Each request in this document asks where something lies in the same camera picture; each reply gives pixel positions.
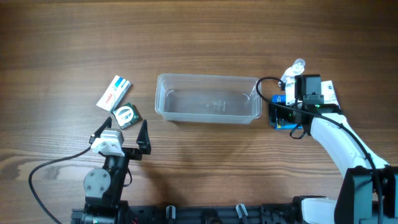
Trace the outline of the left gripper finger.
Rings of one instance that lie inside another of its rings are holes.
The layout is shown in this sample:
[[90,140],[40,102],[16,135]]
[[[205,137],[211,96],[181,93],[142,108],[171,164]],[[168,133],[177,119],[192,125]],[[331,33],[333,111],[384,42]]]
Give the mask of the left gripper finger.
[[139,150],[142,154],[150,154],[151,153],[151,144],[149,139],[149,133],[147,128],[147,120],[145,119],[141,125],[139,134],[136,140],[137,145],[139,146]]
[[106,128],[111,128],[112,126],[112,118],[109,116],[105,122],[90,136],[89,143],[93,144],[96,138],[99,138],[101,133]]

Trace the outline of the white Hansaplast box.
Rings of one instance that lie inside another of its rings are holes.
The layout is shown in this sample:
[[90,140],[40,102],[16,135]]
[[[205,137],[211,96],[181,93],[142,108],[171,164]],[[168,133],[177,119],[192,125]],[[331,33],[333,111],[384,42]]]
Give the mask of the white Hansaplast box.
[[321,82],[321,91],[324,97],[324,104],[334,104],[340,107],[333,82],[331,80]]

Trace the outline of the green Zam-Buk box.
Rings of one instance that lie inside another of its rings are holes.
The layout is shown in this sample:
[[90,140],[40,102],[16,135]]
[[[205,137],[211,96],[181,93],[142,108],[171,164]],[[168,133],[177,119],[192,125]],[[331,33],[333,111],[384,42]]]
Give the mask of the green Zam-Buk box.
[[118,109],[115,109],[112,114],[116,118],[121,129],[126,129],[141,120],[139,113],[131,103],[126,103]]

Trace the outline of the white spray bottle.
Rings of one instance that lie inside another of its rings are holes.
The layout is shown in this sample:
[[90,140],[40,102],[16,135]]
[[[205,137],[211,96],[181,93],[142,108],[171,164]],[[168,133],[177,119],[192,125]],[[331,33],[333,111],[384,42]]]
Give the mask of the white spray bottle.
[[297,75],[301,75],[305,70],[305,61],[302,58],[298,58],[295,62],[284,72],[281,77],[281,81],[285,83],[288,78],[294,78]]

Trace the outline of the blue medicine box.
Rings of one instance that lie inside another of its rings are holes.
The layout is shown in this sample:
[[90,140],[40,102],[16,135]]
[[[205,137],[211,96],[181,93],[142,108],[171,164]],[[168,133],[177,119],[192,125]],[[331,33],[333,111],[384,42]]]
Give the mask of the blue medicine box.
[[[273,95],[272,102],[277,105],[288,106],[291,108],[299,109],[301,107],[301,102],[299,105],[292,103],[287,105],[285,95]],[[293,122],[293,112],[291,110],[285,110],[274,105],[269,105],[269,124],[274,129],[294,129],[296,123]]]

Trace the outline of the white Panadol box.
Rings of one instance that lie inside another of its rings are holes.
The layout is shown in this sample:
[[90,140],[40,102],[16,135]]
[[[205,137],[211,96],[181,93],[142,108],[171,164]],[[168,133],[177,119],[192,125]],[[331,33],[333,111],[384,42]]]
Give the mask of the white Panadol box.
[[124,98],[130,86],[130,81],[116,75],[96,105],[108,112],[112,112]]

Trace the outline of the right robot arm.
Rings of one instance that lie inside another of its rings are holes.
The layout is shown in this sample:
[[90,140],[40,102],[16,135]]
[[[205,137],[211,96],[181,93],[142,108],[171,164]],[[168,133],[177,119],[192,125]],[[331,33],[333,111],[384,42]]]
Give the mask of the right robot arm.
[[279,79],[269,119],[279,128],[301,129],[326,150],[343,177],[336,200],[298,196],[289,223],[397,223],[397,167],[377,156],[353,131],[331,81],[319,75]]

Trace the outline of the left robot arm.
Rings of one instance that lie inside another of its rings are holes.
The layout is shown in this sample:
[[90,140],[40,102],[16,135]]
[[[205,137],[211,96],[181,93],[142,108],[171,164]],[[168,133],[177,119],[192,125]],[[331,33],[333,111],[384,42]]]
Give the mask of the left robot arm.
[[90,137],[93,152],[104,156],[104,165],[87,173],[83,181],[85,207],[77,220],[80,223],[138,223],[134,212],[125,200],[121,200],[131,160],[140,161],[151,153],[147,121],[143,121],[136,143],[137,148],[124,147],[120,129],[111,127],[112,118],[106,121]]

